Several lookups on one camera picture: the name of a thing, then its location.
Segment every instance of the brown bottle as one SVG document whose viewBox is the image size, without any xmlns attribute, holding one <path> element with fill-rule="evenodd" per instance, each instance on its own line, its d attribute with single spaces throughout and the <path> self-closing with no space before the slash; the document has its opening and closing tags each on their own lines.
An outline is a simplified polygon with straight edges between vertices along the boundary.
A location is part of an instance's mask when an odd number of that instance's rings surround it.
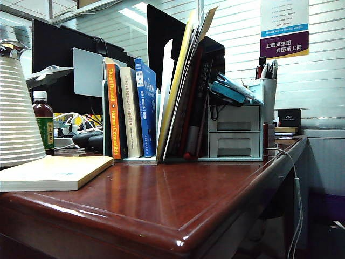
<svg viewBox="0 0 345 259">
<path fill-rule="evenodd" d="M 33 92 L 32 108 L 41 133 L 45 153 L 47 155 L 54 155 L 53 109 L 47 104 L 46 91 Z"/>
</svg>

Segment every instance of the blue book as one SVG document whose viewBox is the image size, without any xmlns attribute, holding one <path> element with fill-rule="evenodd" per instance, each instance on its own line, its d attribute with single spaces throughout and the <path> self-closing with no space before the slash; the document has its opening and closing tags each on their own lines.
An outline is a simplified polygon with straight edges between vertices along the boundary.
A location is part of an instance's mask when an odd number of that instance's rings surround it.
<svg viewBox="0 0 345 259">
<path fill-rule="evenodd" d="M 141 58 L 136 58 L 135 73 L 144 156 L 156 154 L 156 73 Z"/>
<path fill-rule="evenodd" d="M 246 99 L 246 97 L 243 94 L 241 94 L 241 93 L 239 93 L 239 92 L 237 92 L 237 91 L 235 91 L 235 90 L 233 90 L 233 89 L 231 89 L 231 88 L 229 88 L 223 84 L 220 84 L 217 81 L 213 82 L 213 84 L 210 87 L 210 90 L 212 92 L 216 92 L 216 93 L 218 93 L 224 97 L 235 100 L 239 103 L 243 103 L 244 100 Z"/>
</svg>

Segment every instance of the book spine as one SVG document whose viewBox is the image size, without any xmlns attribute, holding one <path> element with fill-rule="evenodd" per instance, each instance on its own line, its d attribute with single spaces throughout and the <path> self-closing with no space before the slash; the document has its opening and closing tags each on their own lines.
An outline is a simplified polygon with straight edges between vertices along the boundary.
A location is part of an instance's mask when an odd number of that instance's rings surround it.
<svg viewBox="0 0 345 259">
<path fill-rule="evenodd" d="M 110 115 L 109 115 L 109 97 L 108 97 L 108 82 L 103 81 L 103 155 L 113 156 L 112 137 L 110 131 Z"/>
<path fill-rule="evenodd" d="M 148 155 L 148 127 L 147 127 L 147 117 L 146 117 L 146 105 L 145 105 L 145 93 L 144 93 L 144 77 L 142 74 L 141 60 L 135 60 L 135 75 L 136 75 L 136 85 L 138 90 L 138 101 L 140 110 L 140 121 L 141 121 L 141 131 L 142 131 L 142 142 L 144 149 L 144 156 Z"/>
<path fill-rule="evenodd" d="M 144 156 L 156 153 L 156 77 L 141 59 L 135 59 Z"/>
<path fill-rule="evenodd" d="M 130 67 L 122 67 L 120 74 L 128 157 L 138 158 L 143 155 L 143 147 L 135 72 Z"/>
<path fill-rule="evenodd" d="M 203 47 L 199 46 L 195 54 L 195 59 L 194 59 L 194 76 L 192 78 L 192 82 L 190 86 L 188 106 L 185 111 L 185 119 L 184 119 L 184 124 L 182 128 L 182 133 L 181 133 L 180 146 L 178 147 L 178 151 L 177 151 L 178 156 L 183 155 L 185 144 L 187 141 L 189 121 L 190 121 L 191 111 L 192 111 L 194 98 L 195 98 L 195 90 L 196 90 L 197 82 L 199 79 L 199 68 L 201 65 L 202 54 L 203 54 Z"/>
<path fill-rule="evenodd" d="M 112 153 L 114 159 L 122 159 L 127 156 L 127 143 L 123 142 L 123 139 L 126 141 L 126 131 L 123 131 L 125 118 L 123 116 L 121 83 L 115 64 L 106 64 L 106 69 Z"/>
<path fill-rule="evenodd" d="M 203 61 L 200 66 L 198 86 L 195 91 L 195 100 L 192 106 L 190 123 L 188 128 L 188 137 L 185 146 L 185 155 L 195 157 L 198 145 L 198 136 L 200 134 L 200 126 L 202 124 L 202 111 L 205 104 L 207 94 L 207 85 L 210 78 L 213 60 Z"/>
<path fill-rule="evenodd" d="M 213 84 L 211 86 L 211 90 L 218 93 L 218 94 L 221 94 L 225 97 L 233 99 L 239 103 L 243 103 L 244 100 L 246 99 L 246 97 L 243 94 L 241 94 L 241 93 L 239 93 L 233 89 L 230 89 L 229 87 L 222 85 L 216 81 L 213 82 Z"/>
</svg>

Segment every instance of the drawer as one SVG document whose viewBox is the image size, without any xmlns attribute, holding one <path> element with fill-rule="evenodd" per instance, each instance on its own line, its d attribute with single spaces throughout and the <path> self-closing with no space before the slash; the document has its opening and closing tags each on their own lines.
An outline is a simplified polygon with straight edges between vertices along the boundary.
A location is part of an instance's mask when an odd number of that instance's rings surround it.
<svg viewBox="0 0 345 259">
<path fill-rule="evenodd" d="M 259 132 L 209 133 L 210 157 L 260 157 Z"/>
<path fill-rule="evenodd" d="M 211 119 L 211 111 L 208 110 L 209 132 L 260 130 L 260 106 L 225 106 L 218 113 L 216 121 Z"/>
</svg>

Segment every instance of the white book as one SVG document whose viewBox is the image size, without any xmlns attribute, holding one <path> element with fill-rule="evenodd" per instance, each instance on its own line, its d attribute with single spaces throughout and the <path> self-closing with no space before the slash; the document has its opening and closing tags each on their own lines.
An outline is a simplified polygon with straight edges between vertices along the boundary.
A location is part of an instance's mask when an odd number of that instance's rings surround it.
<svg viewBox="0 0 345 259">
<path fill-rule="evenodd" d="M 50 156 L 0 171 L 0 192 L 78 190 L 113 164 L 108 156 Z"/>
<path fill-rule="evenodd" d="M 130 67 L 121 67 L 120 77 L 128 157 L 139 158 L 143 156 L 143 143 L 135 70 Z"/>
</svg>

